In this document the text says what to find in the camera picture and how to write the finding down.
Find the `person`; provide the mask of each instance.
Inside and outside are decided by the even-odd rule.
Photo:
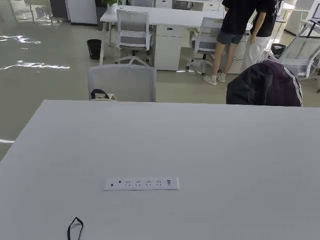
[[[203,80],[210,85],[217,85],[217,79],[222,83],[226,82],[225,78],[232,65],[236,47],[245,34],[247,23],[257,7],[258,0],[223,0],[222,4],[227,13],[217,37],[212,75],[203,76]],[[226,65],[224,71],[217,76],[226,46],[228,46]]]
[[[247,44],[242,70],[260,63],[264,50],[272,35],[278,12],[283,0],[260,0],[257,6],[257,16],[253,20],[250,43]]]

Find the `white pants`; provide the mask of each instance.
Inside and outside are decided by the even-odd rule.
[[[245,53],[242,61],[242,71],[250,68],[252,65],[260,63],[264,54],[265,48],[270,40],[270,37],[256,37],[254,44],[250,41],[246,44]]]

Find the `white sneaker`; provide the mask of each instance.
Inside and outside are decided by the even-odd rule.
[[[216,76],[216,78],[220,83],[224,84],[226,82],[226,75],[227,74],[224,74],[224,73],[218,73],[218,76]]]
[[[208,76],[208,75],[204,75],[203,78],[202,78],[207,84],[210,84],[210,85],[217,85],[217,79],[214,79],[212,78],[211,76]]]

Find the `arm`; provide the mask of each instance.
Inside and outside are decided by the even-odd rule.
[[[252,33],[252,36],[251,36],[251,39],[250,39],[250,44],[254,44],[255,41],[256,41],[256,37],[257,37],[257,34],[262,26],[262,24],[264,23],[265,21],[265,18],[266,18],[266,12],[263,12],[261,11],[259,13],[259,16],[258,16],[258,19],[256,20],[256,23],[255,23],[255,27],[254,27],[254,30],[253,30],[253,33]]]

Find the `black cord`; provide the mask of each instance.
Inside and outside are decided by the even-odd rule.
[[[80,232],[79,232],[79,237],[78,237],[78,240],[80,240],[81,232],[82,232],[82,229],[84,228],[84,223],[83,223],[78,217],[75,217],[75,218],[73,219],[73,221],[71,222],[71,224],[69,225],[69,227],[68,227],[68,231],[67,231],[68,240],[71,240],[70,230],[71,230],[72,224],[74,224],[75,221],[78,221],[78,223],[81,224],[81,230],[80,230]]]

